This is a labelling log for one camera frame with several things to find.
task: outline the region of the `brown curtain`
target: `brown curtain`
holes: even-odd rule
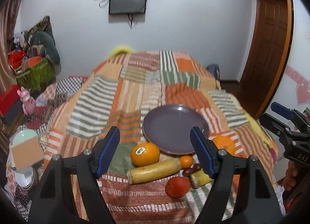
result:
[[[10,44],[20,4],[21,0],[8,0],[0,11],[0,95],[16,83],[7,53],[11,50]]]

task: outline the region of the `door frame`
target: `door frame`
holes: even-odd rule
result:
[[[285,37],[285,43],[284,43],[284,49],[283,49],[283,53],[281,56],[281,61],[279,64],[279,68],[276,72],[275,78],[272,82],[271,88],[268,91],[263,103],[261,104],[261,106],[258,109],[258,112],[256,113],[256,115],[254,116],[255,119],[258,119],[258,117],[263,113],[263,111],[266,110],[267,106],[269,105],[269,103],[272,100],[272,97],[274,96],[279,83],[281,81],[281,78],[283,76],[285,67],[286,67],[286,63],[289,57],[289,52],[290,52],[290,46],[292,43],[292,37],[293,37],[293,4],[292,4],[292,0],[286,0],[287,1],[287,30],[286,30],[286,37]],[[246,65],[240,80],[240,84],[242,85],[244,79],[245,79],[245,75],[248,71],[249,68],[249,64],[250,64],[250,60],[253,56],[253,50],[254,50],[254,44],[256,41],[256,37],[257,37],[257,30],[258,30],[258,22],[259,22],[259,8],[260,8],[260,0],[257,0],[257,4],[256,4],[256,18],[255,18],[255,26],[254,26],[254,33],[253,33],[253,39],[252,39],[252,44],[250,47],[250,52],[249,52],[249,56],[248,59],[246,61]]]

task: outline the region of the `red bag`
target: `red bag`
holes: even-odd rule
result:
[[[17,69],[21,65],[22,59],[27,56],[24,51],[15,51],[10,55],[9,62],[13,69]]]

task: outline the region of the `pink toy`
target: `pink toy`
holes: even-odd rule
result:
[[[21,90],[17,91],[17,94],[20,96],[23,103],[23,110],[26,116],[32,116],[34,113],[34,108],[36,106],[35,100],[30,96],[29,91],[24,87],[21,87]]]

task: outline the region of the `orange container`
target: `orange container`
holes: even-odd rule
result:
[[[22,63],[22,70],[25,71],[26,69],[28,69],[30,67],[33,67],[38,62],[40,62],[40,60],[42,60],[41,56],[36,56],[36,57],[29,58],[27,61],[24,61]]]

